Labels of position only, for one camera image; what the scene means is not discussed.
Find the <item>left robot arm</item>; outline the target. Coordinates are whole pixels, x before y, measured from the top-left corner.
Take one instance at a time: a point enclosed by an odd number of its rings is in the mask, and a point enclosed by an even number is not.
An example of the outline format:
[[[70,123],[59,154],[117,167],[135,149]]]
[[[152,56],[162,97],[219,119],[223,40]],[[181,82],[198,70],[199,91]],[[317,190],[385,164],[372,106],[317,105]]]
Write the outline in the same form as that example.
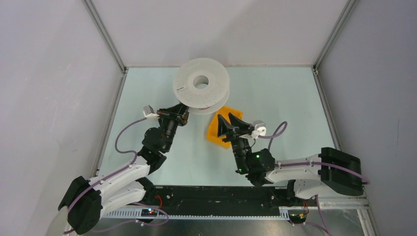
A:
[[[156,118],[158,127],[149,128],[142,140],[142,148],[120,150],[133,158],[109,174],[86,179],[75,178],[68,187],[58,210],[66,222],[58,229],[58,235],[71,233],[83,235],[92,230],[99,220],[111,211],[128,204],[141,202],[149,205],[155,200],[155,186],[147,176],[158,170],[166,161],[176,130],[185,126],[189,116],[188,106],[179,103],[154,111],[144,107],[144,118]]]

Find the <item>white perforated cable spool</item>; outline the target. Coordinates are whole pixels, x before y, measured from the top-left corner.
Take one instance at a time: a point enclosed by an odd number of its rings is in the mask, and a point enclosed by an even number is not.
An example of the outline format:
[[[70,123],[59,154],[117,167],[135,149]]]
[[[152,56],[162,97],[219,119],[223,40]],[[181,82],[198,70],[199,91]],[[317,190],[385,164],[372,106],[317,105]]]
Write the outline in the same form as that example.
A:
[[[230,95],[230,76],[218,61],[192,59],[183,64],[173,80],[173,91],[180,103],[195,115],[209,115],[222,108]]]

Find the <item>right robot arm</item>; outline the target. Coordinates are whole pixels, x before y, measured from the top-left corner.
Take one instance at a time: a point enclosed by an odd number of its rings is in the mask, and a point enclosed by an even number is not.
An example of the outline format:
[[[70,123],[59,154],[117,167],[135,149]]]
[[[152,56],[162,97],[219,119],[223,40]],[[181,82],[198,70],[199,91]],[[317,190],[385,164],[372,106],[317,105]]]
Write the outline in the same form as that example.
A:
[[[344,196],[361,196],[364,185],[370,180],[361,173],[359,158],[332,147],[321,148],[320,153],[309,157],[277,160],[270,147],[253,151],[249,140],[270,139],[279,132],[266,135],[261,120],[247,123],[232,113],[225,118],[217,115],[217,136],[232,147],[236,173],[254,186],[287,181],[286,199],[294,206],[321,194],[335,192]]]

